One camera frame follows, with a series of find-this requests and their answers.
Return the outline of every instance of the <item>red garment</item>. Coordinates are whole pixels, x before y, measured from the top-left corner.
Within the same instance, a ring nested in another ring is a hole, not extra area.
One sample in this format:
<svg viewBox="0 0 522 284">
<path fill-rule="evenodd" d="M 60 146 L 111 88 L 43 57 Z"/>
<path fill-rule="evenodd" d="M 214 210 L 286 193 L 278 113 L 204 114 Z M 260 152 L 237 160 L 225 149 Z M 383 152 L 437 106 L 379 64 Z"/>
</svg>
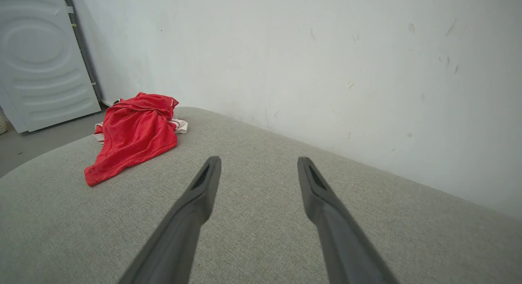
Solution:
<svg viewBox="0 0 522 284">
<path fill-rule="evenodd" d="M 105 144 L 94 165 L 84 171 L 89 186 L 118 175 L 177 145 L 174 115 L 177 100 L 140 92 L 107 109 L 103 120 Z"/>
</svg>

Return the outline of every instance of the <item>gray floor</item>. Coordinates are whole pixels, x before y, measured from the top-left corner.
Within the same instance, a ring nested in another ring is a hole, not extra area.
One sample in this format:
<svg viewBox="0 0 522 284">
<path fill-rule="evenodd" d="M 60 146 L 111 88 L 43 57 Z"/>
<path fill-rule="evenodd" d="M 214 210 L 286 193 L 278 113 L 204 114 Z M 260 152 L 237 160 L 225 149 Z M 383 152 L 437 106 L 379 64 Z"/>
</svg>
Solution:
<svg viewBox="0 0 522 284">
<path fill-rule="evenodd" d="M 31 133 L 19 134 L 11 124 L 8 124 L 7 132 L 0 135 L 0 177 L 45 152 L 93 134 L 95 124 L 102 122 L 105 117 L 107 107 L 102 104 L 100 106 L 101 113 L 87 115 Z"/>
</svg>

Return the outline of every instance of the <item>woven basket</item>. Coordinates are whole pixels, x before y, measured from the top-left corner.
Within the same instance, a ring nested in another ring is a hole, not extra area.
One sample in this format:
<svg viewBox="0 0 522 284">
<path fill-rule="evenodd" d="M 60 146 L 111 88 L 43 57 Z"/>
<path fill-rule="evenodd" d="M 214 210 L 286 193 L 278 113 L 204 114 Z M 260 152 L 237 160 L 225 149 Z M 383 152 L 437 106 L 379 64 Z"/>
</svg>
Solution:
<svg viewBox="0 0 522 284">
<path fill-rule="evenodd" d="M 5 121 L 5 118 L 0 115 L 0 134 L 7 131 L 7 122 Z"/>
</svg>

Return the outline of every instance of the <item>white wall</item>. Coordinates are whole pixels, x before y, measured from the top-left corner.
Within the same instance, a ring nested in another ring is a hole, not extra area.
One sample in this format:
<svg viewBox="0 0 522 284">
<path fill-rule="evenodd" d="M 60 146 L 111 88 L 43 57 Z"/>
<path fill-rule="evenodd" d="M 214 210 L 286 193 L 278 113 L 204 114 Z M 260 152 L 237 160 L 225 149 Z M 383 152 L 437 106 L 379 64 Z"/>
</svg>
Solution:
<svg viewBox="0 0 522 284">
<path fill-rule="evenodd" d="M 107 101 L 169 95 L 522 218 L 522 0 L 74 1 Z"/>
</svg>

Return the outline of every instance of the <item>gray fabric surface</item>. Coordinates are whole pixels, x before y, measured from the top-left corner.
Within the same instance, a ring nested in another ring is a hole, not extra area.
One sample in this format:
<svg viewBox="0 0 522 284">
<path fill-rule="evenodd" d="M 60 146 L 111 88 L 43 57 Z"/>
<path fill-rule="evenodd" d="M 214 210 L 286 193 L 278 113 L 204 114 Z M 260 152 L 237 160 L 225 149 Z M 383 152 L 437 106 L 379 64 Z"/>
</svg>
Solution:
<svg viewBox="0 0 522 284">
<path fill-rule="evenodd" d="M 228 117 L 177 108 L 169 152 L 94 188 L 92 137 L 0 179 L 1 283 L 114 283 L 203 162 L 222 159 L 191 283 L 328 283 L 296 171 L 310 156 L 402 283 L 520 283 L 522 223 Z"/>
</svg>

